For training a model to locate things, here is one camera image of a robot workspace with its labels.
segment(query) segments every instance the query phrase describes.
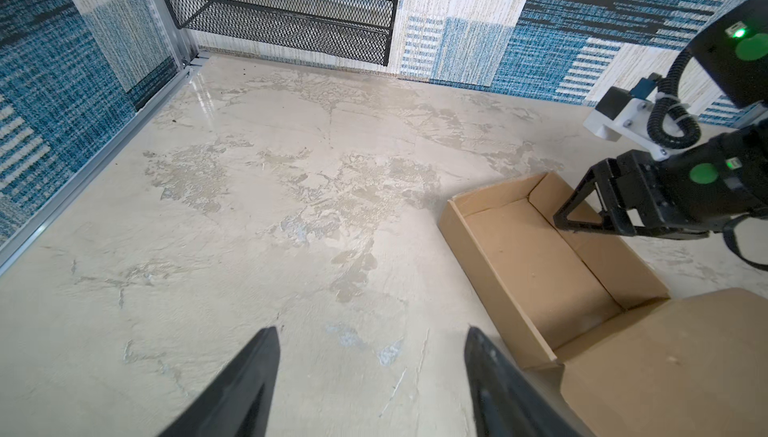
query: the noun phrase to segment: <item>cardboard box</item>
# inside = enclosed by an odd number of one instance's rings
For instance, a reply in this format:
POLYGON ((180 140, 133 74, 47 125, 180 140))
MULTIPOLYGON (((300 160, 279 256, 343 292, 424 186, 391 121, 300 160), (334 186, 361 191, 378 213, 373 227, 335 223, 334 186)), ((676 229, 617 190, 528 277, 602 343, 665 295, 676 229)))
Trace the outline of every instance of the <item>cardboard box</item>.
POLYGON ((598 437, 768 435, 768 300, 669 300, 624 240, 554 228, 571 192, 555 173, 502 182, 439 222, 517 364, 555 369, 554 393, 598 437))

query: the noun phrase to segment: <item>peeling surface texture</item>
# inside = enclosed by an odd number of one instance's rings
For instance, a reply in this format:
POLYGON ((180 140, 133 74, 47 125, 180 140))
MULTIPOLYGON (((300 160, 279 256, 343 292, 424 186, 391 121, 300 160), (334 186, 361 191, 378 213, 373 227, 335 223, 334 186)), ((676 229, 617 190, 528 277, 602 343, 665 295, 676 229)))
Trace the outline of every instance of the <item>peeling surface texture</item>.
MULTIPOLYGON (((0 434, 156 435, 272 325, 268 435, 473 434, 464 340, 498 333, 436 220, 628 150, 589 110, 215 55, 0 278, 0 434)), ((677 297, 768 297, 719 237, 628 241, 677 297)))

